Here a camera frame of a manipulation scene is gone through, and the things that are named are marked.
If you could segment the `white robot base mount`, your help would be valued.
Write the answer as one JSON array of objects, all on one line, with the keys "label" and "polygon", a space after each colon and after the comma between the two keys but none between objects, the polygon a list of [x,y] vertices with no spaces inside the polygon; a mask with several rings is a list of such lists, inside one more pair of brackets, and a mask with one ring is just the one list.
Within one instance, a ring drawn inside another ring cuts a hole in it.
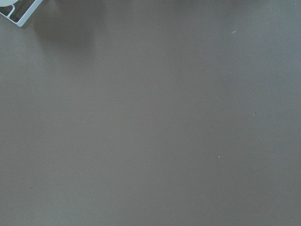
[{"label": "white robot base mount", "polygon": [[42,2],[43,0],[1,0],[0,14],[22,27]]}]

